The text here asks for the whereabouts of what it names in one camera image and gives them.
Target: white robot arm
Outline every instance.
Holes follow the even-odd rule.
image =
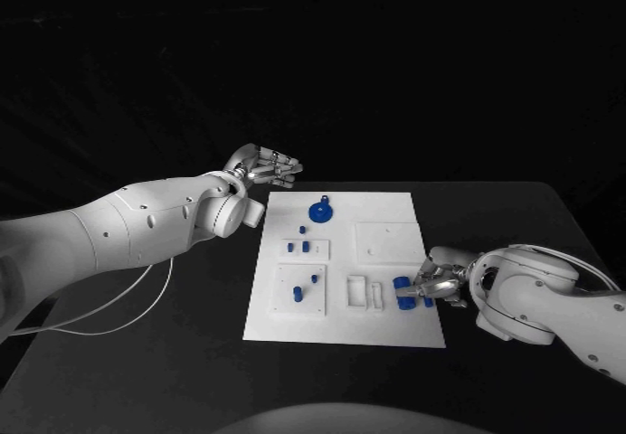
[[[131,184],[72,210],[0,222],[0,343],[77,280],[157,264],[242,223],[253,228],[265,207],[248,188],[291,188],[301,170],[294,158],[248,144],[220,172]]]
[[[578,272],[556,255],[588,271],[607,291],[575,287]],[[402,295],[442,297],[465,307],[458,288],[480,309],[477,326],[503,340],[548,345],[556,335],[578,359],[626,384],[626,293],[608,277],[579,259],[537,246],[512,245],[486,254],[435,247],[415,284]]]

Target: dark table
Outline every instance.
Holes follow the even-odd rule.
[[[266,203],[271,190],[253,187],[250,197]],[[607,272],[545,184],[299,183],[294,191],[411,192],[426,251],[536,244]],[[626,387],[558,339],[543,347],[490,336],[474,325],[474,305],[438,303],[445,349],[242,341],[261,233],[242,227],[174,259],[165,295],[132,326],[103,336],[36,337],[0,397],[1,432],[210,432],[265,410],[328,401],[416,410],[500,433],[623,430],[614,403]],[[167,266],[73,328],[100,331],[131,319]],[[67,287],[47,323],[90,310],[141,272],[103,273]]]

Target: blue cap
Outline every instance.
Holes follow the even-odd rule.
[[[308,218],[314,223],[325,223],[333,217],[333,208],[328,205],[328,196],[321,196],[321,200],[312,203],[308,208]]]
[[[302,301],[302,289],[299,287],[292,288],[292,301],[295,303]]]
[[[406,288],[411,286],[411,280],[405,276],[393,278],[393,289]]]
[[[416,302],[415,297],[396,297],[398,299],[398,308],[400,310],[415,309]]]

